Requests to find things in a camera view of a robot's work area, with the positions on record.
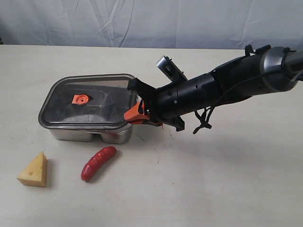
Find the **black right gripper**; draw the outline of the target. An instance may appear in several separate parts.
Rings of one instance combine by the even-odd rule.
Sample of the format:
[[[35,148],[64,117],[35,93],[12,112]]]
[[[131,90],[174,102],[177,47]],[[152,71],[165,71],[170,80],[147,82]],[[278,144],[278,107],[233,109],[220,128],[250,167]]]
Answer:
[[[135,92],[141,100],[124,113],[124,119],[130,124],[155,127],[167,124],[175,127],[177,131],[184,130],[185,123],[180,117],[181,111],[177,109],[180,84],[171,82],[154,88],[139,79],[130,80],[127,89]]]

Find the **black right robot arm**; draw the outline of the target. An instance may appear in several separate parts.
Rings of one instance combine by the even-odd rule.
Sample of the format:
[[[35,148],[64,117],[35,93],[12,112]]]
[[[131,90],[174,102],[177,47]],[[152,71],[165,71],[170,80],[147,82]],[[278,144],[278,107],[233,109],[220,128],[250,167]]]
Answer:
[[[199,127],[210,129],[210,116],[218,106],[293,89],[303,79],[303,53],[282,46],[253,49],[247,45],[244,56],[193,79],[187,79],[167,56],[157,67],[170,83],[154,88],[137,78],[130,80],[127,88],[141,100],[125,112],[124,119],[132,124],[166,124],[182,131],[181,116],[195,113]]]

